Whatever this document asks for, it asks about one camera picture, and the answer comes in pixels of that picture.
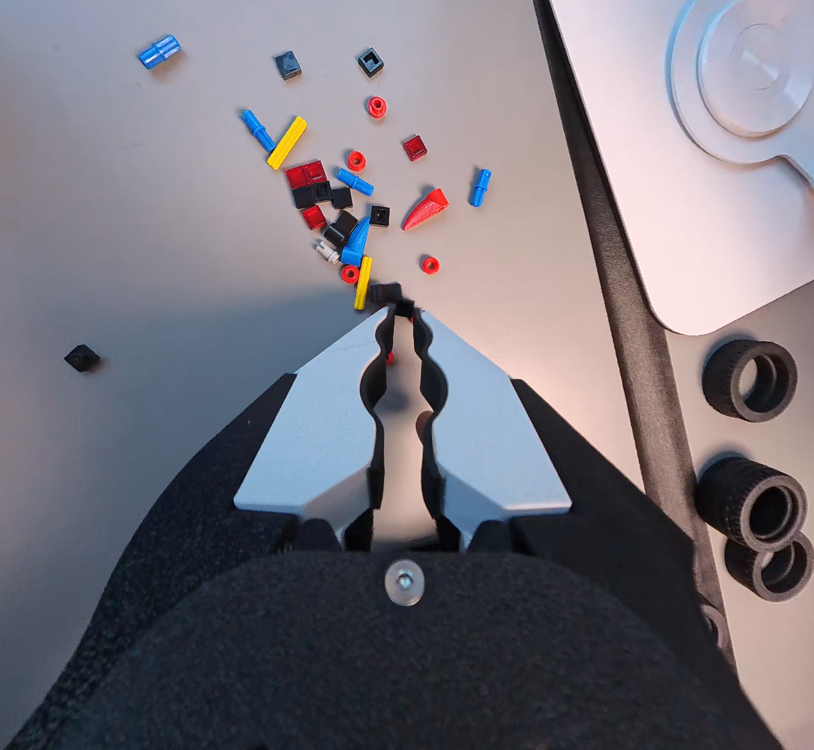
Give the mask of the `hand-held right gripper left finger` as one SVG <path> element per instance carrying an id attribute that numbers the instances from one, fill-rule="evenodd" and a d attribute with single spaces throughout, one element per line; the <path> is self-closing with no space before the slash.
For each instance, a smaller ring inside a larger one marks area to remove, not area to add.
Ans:
<path id="1" fill-rule="evenodd" d="M 321 519 L 346 549 L 370 548 L 384 478 L 374 408 L 394 321 L 394 309 L 380 309 L 298 370 L 234 496 L 238 509 Z"/>

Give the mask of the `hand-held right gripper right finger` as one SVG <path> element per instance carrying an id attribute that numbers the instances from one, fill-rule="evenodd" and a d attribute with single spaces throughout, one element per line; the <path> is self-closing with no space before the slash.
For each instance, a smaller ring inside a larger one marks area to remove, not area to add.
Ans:
<path id="1" fill-rule="evenodd" d="M 558 515 L 571 498 L 509 375 L 423 309 L 413 311 L 422 495 L 440 540 L 464 552 L 487 521 Z"/>

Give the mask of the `pile of colourful lego pieces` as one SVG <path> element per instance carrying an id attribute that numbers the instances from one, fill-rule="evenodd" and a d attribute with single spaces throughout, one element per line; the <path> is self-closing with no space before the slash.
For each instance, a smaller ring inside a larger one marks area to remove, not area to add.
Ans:
<path id="1" fill-rule="evenodd" d="M 171 34 L 163 36 L 159 41 L 145 47 L 137 58 L 147 70 L 154 70 L 157 66 L 167 62 L 181 51 L 181 45 Z M 274 62 L 284 80 L 300 75 L 301 67 L 292 52 L 275 56 Z M 374 77 L 384 67 L 383 59 L 373 47 L 367 48 L 357 57 L 361 69 L 368 78 Z M 304 134 L 307 123 L 297 116 L 279 141 L 269 135 L 265 126 L 256 115 L 245 109 L 240 118 L 250 134 L 259 142 L 268 153 L 266 164 L 272 170 L 280 170 L 282 164 L 294 149 Z M 419 135 L 409 137 L 403 143 L 404 151 L 411 161 L 422 158 L 427 153 Z M 294 165 L 284 170 L 290 194 L 295 207 L 303 220 L 312 231 L 323 231 L 323 237 L 315 249 L 331 265 L 340 265 L 340 276 L 345 284 L 355 285 L 353 308 L 360 311 L 365 307 L 368 294 L 371 301 L 395 305 L 401 299 L 401 292 L 397 285 L 373 284 L 371 285 L 372 259 L 365 255 L 365 245 L 371 226 L 389 226 L 389 208 L 381 205 L 372 205 L 369 216 L 357 219 L 349 213 L 353 206 L 352 194 L 371 196 L 374 186 L 358 174 L 364 171 L 365 157 L 359 151 L 352 151 L 347 157 L 347 168 L 336 170 L 335 178 L 342 183 L 342 187 L 331 187 L 324 165 L 321 161 L 307 162 Z M 482 170 L 474 184 L 471 196 L 471 205 L 482 206 L 483 195 L 488 190 L 491 171 Z M 328 223 L 320 205 L 330 202 L 337 216 L 332 223 Z M 449 200 L 440 188 L 431 190 L 420 202 L 412 207 L 402 222 L 402 229 L 408 231 L 434 216 L 442 213 L 449 206 Z"/>

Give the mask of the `white book stand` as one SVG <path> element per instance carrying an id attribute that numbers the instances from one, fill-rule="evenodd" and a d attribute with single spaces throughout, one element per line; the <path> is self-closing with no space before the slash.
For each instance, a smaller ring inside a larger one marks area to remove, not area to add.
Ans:
<path id="1" fill-rule="evenodd" d="M 549 1 L 660 323 L 811 282 L 812 0 Z"/>

